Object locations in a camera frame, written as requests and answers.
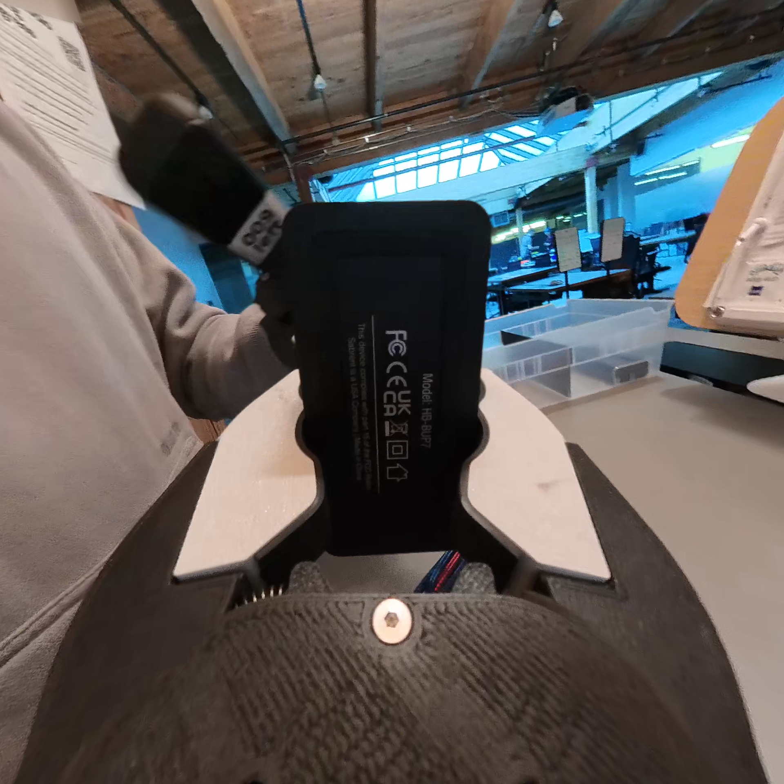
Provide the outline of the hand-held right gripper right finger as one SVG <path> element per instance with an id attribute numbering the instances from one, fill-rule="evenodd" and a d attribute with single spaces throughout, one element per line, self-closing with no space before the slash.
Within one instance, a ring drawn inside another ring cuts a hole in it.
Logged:
<path id="1" fill-rule="evenodd" d="M 593 583 L 611 570 L 561 432 L 526 397 L 482 368 L 483 435 L 463 472 L 463 505 L 544 572 Z"/>

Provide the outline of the white printed paper sheet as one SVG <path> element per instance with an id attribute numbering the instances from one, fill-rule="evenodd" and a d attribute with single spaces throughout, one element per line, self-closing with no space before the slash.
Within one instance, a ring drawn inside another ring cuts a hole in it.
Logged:
<path id="1" fill-rule="evenodd" d="M 2 101 L 88 191 L 144 209 L 78 29 L 74 2 L 1 3 Z"/>

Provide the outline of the person's left forearm grey sleeve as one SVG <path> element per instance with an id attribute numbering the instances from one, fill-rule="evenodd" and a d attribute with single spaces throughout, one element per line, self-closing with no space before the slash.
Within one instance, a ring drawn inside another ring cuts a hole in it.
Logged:
<path id="1" fill-rule="evenodd" d="M 170 391 L 195 419 L 232 419 L 296 367 L 292 335 L 258 304 L 228 314 L 139 231 L 126 231 Z"/>

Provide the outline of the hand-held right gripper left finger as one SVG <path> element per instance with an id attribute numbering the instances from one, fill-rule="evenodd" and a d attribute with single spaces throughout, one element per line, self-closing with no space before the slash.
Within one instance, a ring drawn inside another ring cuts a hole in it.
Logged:
<path id="1" fill-rule="evenodd" d="M 299 372 L 289 372 L 221 434 L 173 568 L 175 579 L 233 572 L 262 579 L 262 558 L 324 501 L 318 460 L 302 442 L 299 387 Z"/>

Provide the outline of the papers on clipboard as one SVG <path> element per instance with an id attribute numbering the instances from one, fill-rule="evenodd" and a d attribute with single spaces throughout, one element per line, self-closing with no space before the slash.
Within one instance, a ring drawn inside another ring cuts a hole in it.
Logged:
<path id="1" fill-rule="evenodd" d="M 724 330 L 783 332 L 783 139 L 768 168 L 728 259 L 704 302 Z"/>

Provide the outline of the person's grey sweatshirt torso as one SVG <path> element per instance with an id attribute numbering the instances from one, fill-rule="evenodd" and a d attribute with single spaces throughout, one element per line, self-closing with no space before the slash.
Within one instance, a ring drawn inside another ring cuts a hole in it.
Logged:
<path id="1" fill-rule="evenodd" d="M 85 593 L 200 441 L 145 290 L 184 277 L 2 105 L 2 782 Z"/>

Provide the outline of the black flat device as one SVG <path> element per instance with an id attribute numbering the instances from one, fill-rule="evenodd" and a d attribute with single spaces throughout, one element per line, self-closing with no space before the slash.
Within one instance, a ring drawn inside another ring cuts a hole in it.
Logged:
<path id="1" fill-rule="evenodd" d="M 745 396 L 749 383 L 783 373 L 782 359 L 679 341 L 665 343 L 661 358 L 662 373 Z"/>

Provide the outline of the black usb hub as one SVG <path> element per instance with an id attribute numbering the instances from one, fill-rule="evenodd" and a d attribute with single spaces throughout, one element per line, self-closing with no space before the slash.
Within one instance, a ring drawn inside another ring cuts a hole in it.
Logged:
<path id="1" fill-rule="evenodd" d="M 481 439 L 489 230 L 469 201 L 313 203 L 285 219 L 330 554 L 457 548 L 459 480 Z"/>

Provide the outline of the long wooden work table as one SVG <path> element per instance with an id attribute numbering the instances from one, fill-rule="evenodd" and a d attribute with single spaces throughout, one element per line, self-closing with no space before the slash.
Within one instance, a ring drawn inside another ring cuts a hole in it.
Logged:
<path id="1" fill-rule="evenodd" d="M 630 269 L 575 269 L 556 267 L 524 272 L 515 270 L 488 278 L 485 295 L 487 317 L 507 315 L 562 299 L 635 299 Z"/>

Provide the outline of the wooden clipboard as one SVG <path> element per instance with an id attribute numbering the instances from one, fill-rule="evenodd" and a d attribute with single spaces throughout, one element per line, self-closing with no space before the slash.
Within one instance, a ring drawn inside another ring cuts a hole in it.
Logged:
<path id="1" fill-rule="evenodd" d="M 703 305 L 742 230 L 780 138 L 783 139 L 782 100 L 757 123 L 742 148 L 676 290 L 677 314 L 693 328 L 782 339 L 760 332 L 724 330 L 709 319 Z"/>

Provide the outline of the clear plastic organizer bin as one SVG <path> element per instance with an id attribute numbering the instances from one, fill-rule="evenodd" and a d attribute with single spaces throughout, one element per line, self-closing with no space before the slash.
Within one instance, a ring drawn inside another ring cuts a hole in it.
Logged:
<path id="1" fill-rule="evenodd" d="M 569 299 L 485 321 L 482 366 L 537 408 L 655 376 L 670 299 Z"/>

